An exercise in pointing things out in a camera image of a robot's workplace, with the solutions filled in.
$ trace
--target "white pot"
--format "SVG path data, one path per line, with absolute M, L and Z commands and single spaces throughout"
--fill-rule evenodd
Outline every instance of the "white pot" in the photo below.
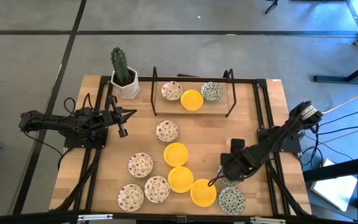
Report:
M 112 81 L 114 79 L 114 74 L 115 74 L 114 70 L 112 71 L 112 75 L 111 75 L 111 83 L 112 83 L 112 85 L 114 85 L 115 88 L 117 88 L 118 93 L 120 94 L 121 98 L 133 99 L 139 93 L 139 90 L 140 90 L 139 81 L 137 78 L 137 71 L 135 71 L 134 69 L 131 69 L 130 67 L 127 67 L 127 68 L 128 68 L 128 70 L 135 73 L 135 79 L 131 84 L 128 84 L 126 86 L 119 86 L 119 85 L 115 84 Z

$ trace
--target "small dish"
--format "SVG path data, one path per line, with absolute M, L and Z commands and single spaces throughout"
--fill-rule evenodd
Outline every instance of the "small dish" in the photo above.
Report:
M 222 171 L 222 166 L 219 166 L 219 167 L 218 167 L 218 174 L 220 174 L 221 171 Z M 219 178 L 219 180 L 220 180 L 224 185 L 230 186 L 230 187 L 235 186 L 235 185 L 237 185 L 237 184 L 240 184 L 240 182 L 241 182 L 240 180 L 231 181 L 231 180 L 229 180 L 227 177 L 221 177 L 221 178 Z
M 153 159 L 144 152 L 134 154 L 128 161 L 128 171 L 137 178 L 147 176 L 153 169 Z
M 201 87 L 201 95 L 208 101 L 218 101 L 223 96 L 222 87 L 216 82 L 207 82 Z
M 168 174 L 171 189 L 176 193 L 185 193 L 193 185 L 193 173 L 182 166 L 173 168 Z
M 188 111 L 196 111 L 204 103 L 203 96 L 197 90 L 187 90 L 180 98 L 183 107 Z
M 142 206 L 144 193 L 141 187 L 136 184 L 127 184 L 118 192 L 118 206 L 124 212 L 134 212 Z
M 175 81 L 166 82 L 162 85 L 161 94 L 167 100 L 178 100 L 183 94 L 183 87 Z
M 186 146 L 179 142 L 169 144 L 164 150 L 165 162 L 172 167 L 182 166 L 188 157 Z
M 172 142 L 179 136 L 179 126 L 171 120 L 161 121 L 155 129 L 155 134 L 163 142 Z
M 160 175 L 151 177 L 144 185 L 144 194 L 153 203 L 162 203 L 168 198 L 170 192 L 168 181 Z
M 199 179 L 191 186 L 190 196 L 193 202 L 200 207 L 212 205 L 216 199 L 216 187 L 208 187 L 209 180 Z
M 219 206 L 228 215 L 239 215 L 246 207 L 246 198 L 238 188 L 226 187 L 219 194 Z

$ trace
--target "gray floor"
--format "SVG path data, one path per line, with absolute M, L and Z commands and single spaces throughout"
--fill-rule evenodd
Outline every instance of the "gray floor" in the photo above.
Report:
M 352 0 L 358 12 L 358 0 Z M 0 29 L 71 29 L 80 1 L 0 0 Z M 268 1 L 88 1 L 81 30 L 350 30 L 357 31 L 345 2 L 281 0 L 264 15 Z M 0 215 L 11 211 L 32 141 L 17 128 L 20 113 L 43 111 L 55 81 L 68 36 L 0 36 Z M 73 46 L 54 113 L 66 114 L 63 100 L 76 98 L 83 75 L 110 75 L 110 51 L 120 46 L 129 66 L 141 76 L 186 73 L 220 77 L 233 68 L 238 78 L 283 80 L 288 107 L 312 100 L 324 111 L 358 94 L 358 85 L 314 83 L 313 75 L 349 75 L 358 69 L 353 38 L 222 35 L 82 35 Z M 358 99 L 324 120 L 358 110 Z M 321 131 L 358 125 L 358 115 Z M 328 140 L 337 135 L 321 136 Z M 57 148 L 63 138 L 48 132 L 45 139 Z M 303 147 L 313 144 L 304 138 Z M 358 133 L 333 141 L 335 150 L 358 158 Z M 348 158 L 321 147 L 334 162 Z M 24 212 L 44 212 L 57 174 L 56 152 L 43 147 Z

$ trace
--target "desk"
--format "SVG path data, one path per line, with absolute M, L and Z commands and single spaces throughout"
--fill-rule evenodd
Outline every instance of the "desk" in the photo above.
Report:
M 87 93 L 91 93 L 91 101 L 95 102 L 99 88 L 100 76 L 86 75 L 80 89 L 76 108 L 80 108 Z M 117 126 L 109 127 L 106 147 L 101 151 L 101 160 L 94 189 L 92 212 L 122 213 L 118 207 L 119 189 L 129 183 L 144 187 L 147 177 L 136 179 L 127 170 L 127 162 L 136 152 L 146 152 L 154 160 L 154 168 L 148 177 L 153 175 L 168 176 L 171 169 L 163 159 L 163 150 L 168 145 L 155 135 L 155 127 L 164 119 L 174 120 L 180 127 L 178 142 L 183 143 L 189 151 L 189 159 L 185 164 L 192 170 L 194 179 L 212 179 L 216 176 L 219 155 L 229 152 L 232 138 L 246 139 L 247 145 L 257 143 L 256 130 L 258 118 L 252 85 L 236 83 L 237 105 L 228 118 L 223 115 L 199 114 L 158 114 L 154 116 L 150 105 L 151 82 L 139 82 L 140 92 L 133 100 L 123 100 L 118 96 L 118 105 L 138 112 L 125 124 L 128 136 L 120 138 Z M 287 103 L 280 80 L 267 80 L 268 93 L 272 107 L 273 120 L 276 125 L 283 124 L 288 118 Z M 84 149 L 74 149 L 62 160 L 57 181 L 50 202 L 50 208 L 59 206 L 78 182 Z M 305 182 L 303 181 L 300 163 L 293 154 L 281 153 L 281 161 L 285 183 L 289 191 L 304 210 L 311 213 Z M 215 183 L 218 193 L 225 186 Z M 236 186 L 246 197 L 246 209 L 241 215 L 271 216 L 267 176 L 263 166 L 256 175 Z M 85 207 L 88 186 L 84 187 L 80 208 Z M 281 207 L 280 191 L 276 188 L 279 210 Z M 187 214 L 187 215 L 225 215 L 217 200 L 212 206 L 201 208 L 190 198 L 190 192 L 176 194 L 161 204 L 153 204 L 146 198 L 136 213 L 153 214 Z

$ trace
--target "yellow plate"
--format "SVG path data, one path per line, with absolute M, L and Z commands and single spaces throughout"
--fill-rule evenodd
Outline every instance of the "yellow plate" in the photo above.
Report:
M 204 98 L 197 90 L 187 90 L 180 98 L 183 107 L 188 111 L 198 110 L 204 103 Z
M 168 174 L 168 182 L 176 193 L 185 193 L 193 184 L 193 173 L 186 167 L 175 167 Z
M 200 207 L 212 205 L 216 199 L 216 187 L 208 187 L 209 180 L 200 179 L 191 186 L 190 196 L 193 202 Z
M 169 144 L 164 150 L 165 162 L 173 167 L 182 166 L 188 157 L 186 146 L 179 142 Z

